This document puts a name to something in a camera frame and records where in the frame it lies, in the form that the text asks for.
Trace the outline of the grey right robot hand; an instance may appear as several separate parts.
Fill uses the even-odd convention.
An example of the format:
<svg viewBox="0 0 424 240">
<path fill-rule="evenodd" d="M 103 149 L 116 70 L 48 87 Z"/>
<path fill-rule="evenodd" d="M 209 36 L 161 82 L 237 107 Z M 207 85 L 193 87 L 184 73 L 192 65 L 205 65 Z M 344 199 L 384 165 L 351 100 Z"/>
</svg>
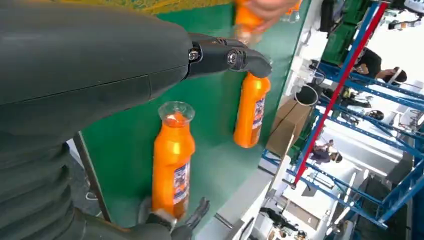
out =
<svg viewBox="0 0 424 240">
<path fill-rule="evenodd" d="M 77 213 L 76 228 L 69 229 L 62 240 L 191 240 L 194 229 L 210 209 L 210 201 L 202 197 L 192 215 L 183 223 L 164 209 L 152 210 L 145 222 L 120 228 L 99 217 Z"/>
</svg>

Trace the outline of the person's hand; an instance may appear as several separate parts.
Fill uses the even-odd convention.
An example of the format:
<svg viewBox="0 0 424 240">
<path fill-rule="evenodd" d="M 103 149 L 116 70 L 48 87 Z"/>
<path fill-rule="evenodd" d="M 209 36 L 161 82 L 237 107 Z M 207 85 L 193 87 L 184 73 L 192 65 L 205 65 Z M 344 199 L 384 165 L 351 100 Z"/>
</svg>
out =
<svg viewBox="0 0 424 240">
<path fill-rule="evenodd" d="M 290 9 L 298 0 L 247 0 L 243 5 L 262 20 L 261 25 L 255 28 L 256 32 L 264 32 Z"/>
</svg>

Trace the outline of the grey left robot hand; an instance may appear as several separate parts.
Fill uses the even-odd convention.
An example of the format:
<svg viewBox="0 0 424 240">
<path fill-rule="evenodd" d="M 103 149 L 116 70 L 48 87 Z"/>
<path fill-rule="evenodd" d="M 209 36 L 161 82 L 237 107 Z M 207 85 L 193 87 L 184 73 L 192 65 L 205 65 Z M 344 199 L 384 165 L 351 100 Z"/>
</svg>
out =
<svg viewBox="0 0 424 240">
<path fill-rule="evenodd" d="M 48 0 L 0 3 L 0 145 L 56 145 L 187 78 L 269 61 L 229 38 L 125 9 Z"/>
</svg>

